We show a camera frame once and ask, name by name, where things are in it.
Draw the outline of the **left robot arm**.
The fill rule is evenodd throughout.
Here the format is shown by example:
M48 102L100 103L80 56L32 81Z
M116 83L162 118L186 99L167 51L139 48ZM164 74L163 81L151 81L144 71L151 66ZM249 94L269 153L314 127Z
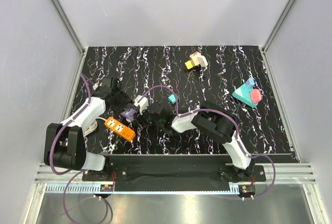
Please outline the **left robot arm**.
M86 150L84 133L93 121L111 110L120 113L131 102L123 92L118 78L105 77L101 85L90 90L84 76L88 97L84 103L61 123L51 123L46 129L44 163L56 175L69 171L90 170L100 180L112 175L112 168L106 164L106 157Z

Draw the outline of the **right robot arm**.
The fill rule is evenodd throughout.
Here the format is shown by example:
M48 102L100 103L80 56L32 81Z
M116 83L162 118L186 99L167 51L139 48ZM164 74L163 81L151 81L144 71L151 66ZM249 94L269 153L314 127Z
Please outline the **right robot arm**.
M159 103L152 103L134 116L140 126L155 125L168 135L178 135L197 129L212 141L222 144L231 157L232 169L221 174L230 181L248 180L254 175L255 162L244 147L234 117L221 111L217 105L205 101L200 108L174 115Z

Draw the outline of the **teal plug adapter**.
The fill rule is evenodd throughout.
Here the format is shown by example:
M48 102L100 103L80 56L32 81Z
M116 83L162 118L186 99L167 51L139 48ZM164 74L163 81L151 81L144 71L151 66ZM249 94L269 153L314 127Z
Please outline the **teal plug adapter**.
M171 94L169 97L168 97L168 102L170 104L176 104L177 103L177 96L175 94Z

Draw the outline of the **orange power strip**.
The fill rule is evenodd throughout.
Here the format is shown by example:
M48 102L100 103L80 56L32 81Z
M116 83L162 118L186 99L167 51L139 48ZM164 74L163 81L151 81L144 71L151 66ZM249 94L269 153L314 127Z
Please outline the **orange power strip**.
M135 132L128 126L124 125L113 117L109 117L104 122L104 124L107 128L124 138L126 141L133 142L135 138Z

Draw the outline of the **purple power strip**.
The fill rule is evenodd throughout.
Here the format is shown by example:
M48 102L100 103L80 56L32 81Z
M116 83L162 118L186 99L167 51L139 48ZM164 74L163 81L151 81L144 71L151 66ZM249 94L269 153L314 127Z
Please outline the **purple power strip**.
M126 107L120 115L123 116L127 121L134 121L134 116L137 114L137 111L132 107Z

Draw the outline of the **white pink socket adapter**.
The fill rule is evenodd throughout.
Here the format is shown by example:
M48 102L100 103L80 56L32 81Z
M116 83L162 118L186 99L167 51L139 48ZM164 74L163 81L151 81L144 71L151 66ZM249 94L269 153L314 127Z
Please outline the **white pink socket adapter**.
M195 53L192 53L190 56L190 59L194 66L200 65L201 67L207 67L208 62L205 56L203 56L200 52L196 51Z

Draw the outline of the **yellow plug adapter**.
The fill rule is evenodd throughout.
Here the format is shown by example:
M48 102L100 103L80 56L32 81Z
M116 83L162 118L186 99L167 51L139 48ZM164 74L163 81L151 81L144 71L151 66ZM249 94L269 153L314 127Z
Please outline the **yellow plug adapter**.
M191 70L195 67L195 64L193 63L192 60L188 60L188 61L185 62L185 66L186 66L187 70Z

